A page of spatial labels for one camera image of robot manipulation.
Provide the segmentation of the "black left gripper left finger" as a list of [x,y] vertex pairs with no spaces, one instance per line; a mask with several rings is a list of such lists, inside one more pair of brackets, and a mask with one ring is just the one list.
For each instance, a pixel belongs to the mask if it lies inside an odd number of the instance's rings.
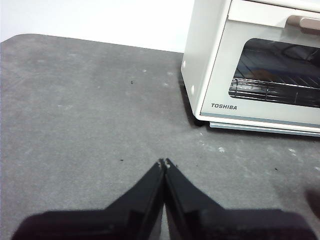
[[105,209],[59,210],[25,218],[14,240],[158,239],[164,206],[165,163],[159,159],[125,194]]

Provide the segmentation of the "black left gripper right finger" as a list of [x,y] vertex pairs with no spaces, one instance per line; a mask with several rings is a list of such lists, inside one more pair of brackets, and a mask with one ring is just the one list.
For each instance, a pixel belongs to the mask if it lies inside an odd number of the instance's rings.
[[299,214],[280,209],[226,209],[164,160],[164,202],[174,240],[315,240]]

